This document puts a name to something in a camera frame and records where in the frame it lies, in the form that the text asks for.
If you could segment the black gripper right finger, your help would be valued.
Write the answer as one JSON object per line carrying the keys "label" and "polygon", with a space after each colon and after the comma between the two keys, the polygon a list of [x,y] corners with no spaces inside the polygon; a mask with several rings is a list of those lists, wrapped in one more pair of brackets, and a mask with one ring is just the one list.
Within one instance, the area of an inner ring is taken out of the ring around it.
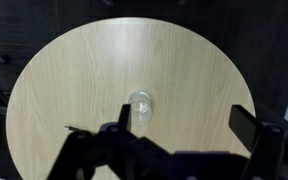
{"label": "black gripper right finger", "polygon": [[232,105],[229,116],[229,128],[243,144],[252,152],[263,125],[241,105]]}

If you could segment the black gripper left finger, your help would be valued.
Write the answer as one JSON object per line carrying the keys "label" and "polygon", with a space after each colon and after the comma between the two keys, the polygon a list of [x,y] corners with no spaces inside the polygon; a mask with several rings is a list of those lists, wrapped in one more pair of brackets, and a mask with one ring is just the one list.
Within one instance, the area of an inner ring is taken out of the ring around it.
{"label": "black gripper left finger", "polygon": [[126,130],[131,129],[131,105],[123,104],[118,118],[118,125]]}

